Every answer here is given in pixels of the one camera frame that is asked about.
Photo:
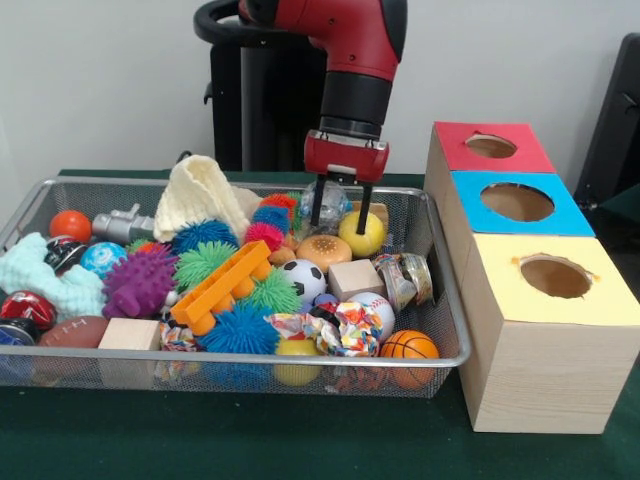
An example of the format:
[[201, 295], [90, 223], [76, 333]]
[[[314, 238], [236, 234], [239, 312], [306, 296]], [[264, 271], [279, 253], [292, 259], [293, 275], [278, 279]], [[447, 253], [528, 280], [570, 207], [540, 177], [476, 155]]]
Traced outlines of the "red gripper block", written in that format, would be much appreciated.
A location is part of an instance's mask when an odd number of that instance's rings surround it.
[[[373, 184], [383, 176], [389, 157], [387, 142], [362, 139], [310, 130], [304, 144], [304, 164], [309, 173], [328, 175], [346, 174], [355, 178], [362, 186], [362, 199], [357, 224], [357, 234], [364, 235], [371, 203]], [[318, 176], [314, 187], [314, 197], [310, 224], [319, 225], [326, 176]]]

